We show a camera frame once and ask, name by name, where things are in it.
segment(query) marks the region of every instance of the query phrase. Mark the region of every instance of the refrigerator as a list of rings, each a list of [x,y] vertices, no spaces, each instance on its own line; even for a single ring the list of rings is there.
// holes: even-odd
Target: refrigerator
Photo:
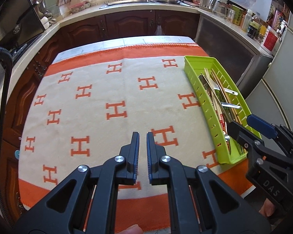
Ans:
[[[251,112],[269,123],[293,131],[293,16],[289,20],[280,48],[268,70],[247,97]],[[273,140],[262,136],[265,146],[282,153]]]

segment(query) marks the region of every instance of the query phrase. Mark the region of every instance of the orange and white blanket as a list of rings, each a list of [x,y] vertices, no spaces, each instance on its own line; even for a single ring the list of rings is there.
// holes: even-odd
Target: orange and white blanket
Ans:
[[[149,184],[146,133],[184,165],[205,164],[239,194],[247,161],[219,165],[200,104],[183,71],[194,43],[145,44],[80,55],[51,65],[26,119],[20,148],[22,203],[32,207],[81,164],[103,164],[140,133],[136,185],[120,186],[116,232],[170,225],[166,186]]]

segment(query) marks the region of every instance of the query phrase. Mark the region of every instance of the cutlery tray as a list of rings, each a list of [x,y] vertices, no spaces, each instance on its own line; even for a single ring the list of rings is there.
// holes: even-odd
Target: cutlery tray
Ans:
[[[213,57],[185,56],[184,71],[195,91],[197,99],[201,104],[201,108],[204,113],[204,117],[206,119],[216,149],[218,162],[235,164],[245,159],[247,157],[247,153],[245,152],[243,154],[240,154],[238,151],[238,143],[230,138],[229,142],[231,146],[231,155],[229,154],[227,142],[225,141],[223,131],[218,120],[218,116],[215,112],[215,108],[211,102],[209,95],[204,89],[203,84],[198,78],[201,73],[205,75],[204,68],[207,68],[210,74],[213,69],[224,88],[228,88],[238,92],[237,96],[228,94],[228,97],[230,98],[232,104],[241,106],[241,109],[236,109],[236,111],[242,122],[242,125],[259,138],[261,138],[261,136],[260,133],[258,133],[247,124],[247,117],[251,114],[251,112],[244,98],[239,92],[237,86],[224,70],[224,68],[221,66],[221,64]]]

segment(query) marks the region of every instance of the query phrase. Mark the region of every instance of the black hose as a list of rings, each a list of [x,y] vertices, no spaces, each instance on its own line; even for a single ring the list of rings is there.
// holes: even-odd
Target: black hose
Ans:
[[[5,48],[0,47],[0,62],[2,67],[5,69],[3,87],[2,87],[2,96],[1,96],[1,105],[0,105],[0,154],[1,154],[1,145],[2,145],[2,133],[3,133],[3,122],[5,115],[5,106],[8,97],[8,90],[10,85],[11,73],[13,60],[9,51]],[[3,215],[3,218],[8,221],[10,225],[12,223],[9,222],[9,218],[7,216],[6,210],[4,208],[3,198],[0,190],[0,209]]]

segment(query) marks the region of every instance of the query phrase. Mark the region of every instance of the human thumb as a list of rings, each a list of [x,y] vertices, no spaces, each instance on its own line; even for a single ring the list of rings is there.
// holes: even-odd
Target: human thumb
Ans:
[[[135,224],[135,225],[132,225],[132,226],[128,227],[127,229],[119,232],[118,234],[143,234],[143,231],[139,227],[139,225]]]
[[[270,217],[276,210],[275,205],[269,201],[268,199],[265,200],[264,205],[262,206],[262,208],[260,209],[260,213],[264,216],[264,217]]]

